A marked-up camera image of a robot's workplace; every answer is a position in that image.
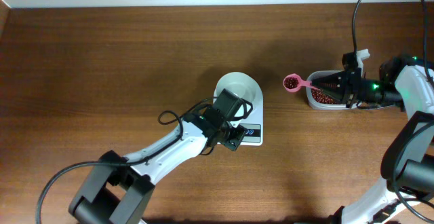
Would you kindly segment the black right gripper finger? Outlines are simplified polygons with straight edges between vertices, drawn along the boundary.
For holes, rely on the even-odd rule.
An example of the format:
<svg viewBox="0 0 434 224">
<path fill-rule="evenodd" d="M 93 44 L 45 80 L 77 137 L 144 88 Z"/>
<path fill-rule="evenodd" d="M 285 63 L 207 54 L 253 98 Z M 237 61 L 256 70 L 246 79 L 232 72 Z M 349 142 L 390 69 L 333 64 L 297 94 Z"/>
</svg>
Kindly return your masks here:
<svg viewBox="0 0 434 224">
<path fill-rule="evenodd" d="M 339 88 L 342 83 L 342 76 L 338 73 L 318 77 L 312 80 L 311 84 L 317 88 Z"/>
<path fill-rule="evenodd" d="M 344 92 L 340 89 L 318 89 L 317 102 L 322 104 L 346 104 Z"/>
</svg>

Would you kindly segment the pink measuring scoop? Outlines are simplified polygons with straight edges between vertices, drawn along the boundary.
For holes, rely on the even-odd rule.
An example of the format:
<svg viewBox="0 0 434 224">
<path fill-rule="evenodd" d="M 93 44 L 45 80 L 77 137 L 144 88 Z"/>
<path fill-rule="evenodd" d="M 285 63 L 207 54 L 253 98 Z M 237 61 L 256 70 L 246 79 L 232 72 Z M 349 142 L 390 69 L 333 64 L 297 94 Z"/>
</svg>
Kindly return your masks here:
<svg viewBox="0 0 434 224">
<path fill-rule="evenodd" d="M 284 88 L 291 93 L 298 92 L 301 87 L 306 87 L 316 90 L 317 88 L 311 84 L 309 81 L 303 80 L 299 75 L 293 73 L 287 75 L 283 80 Z"/>
</svg>

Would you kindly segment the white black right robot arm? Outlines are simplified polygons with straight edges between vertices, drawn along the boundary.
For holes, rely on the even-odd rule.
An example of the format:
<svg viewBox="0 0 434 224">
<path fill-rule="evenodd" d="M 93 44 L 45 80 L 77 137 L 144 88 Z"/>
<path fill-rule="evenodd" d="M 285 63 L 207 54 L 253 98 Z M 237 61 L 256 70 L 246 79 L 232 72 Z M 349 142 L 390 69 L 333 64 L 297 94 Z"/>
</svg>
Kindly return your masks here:
<svg viewBox="0 0 434 224">
<path fill-rule="evenodd" d="M 382 158 L 380 178 L 356 202 L 340 207 L 328 223 L 387 223 L 403 210 L 427 223 L 433 220 L 415 210 L 432 206 L 433 156 L 433 63 L 409 55 L 384 62 L 378 80 L 366 79 L 361 69 L 319 71 L 309 76 L 314 88 L 341 104 L 367 102 L 397 105 L 406 112 L 407 124 Z"/>
</svg>

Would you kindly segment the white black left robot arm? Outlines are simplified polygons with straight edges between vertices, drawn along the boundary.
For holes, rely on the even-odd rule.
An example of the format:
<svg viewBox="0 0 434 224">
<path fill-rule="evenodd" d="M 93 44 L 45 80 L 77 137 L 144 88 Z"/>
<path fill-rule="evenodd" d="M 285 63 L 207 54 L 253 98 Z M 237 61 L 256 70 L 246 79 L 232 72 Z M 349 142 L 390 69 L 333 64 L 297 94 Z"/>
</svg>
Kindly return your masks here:
<svg viewBox="0 0 434 224">
<path fill-rule="evenodd" d="M 121 157 L 108 151 L 92 167 L 68 212 L 79 223 L 141 223 L 156 184 L 183 162 L 210 154 L 216 145 L 236 151 L 262 109 L 261 94 L 222 89 L 182 115 L 172 132 L 141 151 Z"/>
</svg>

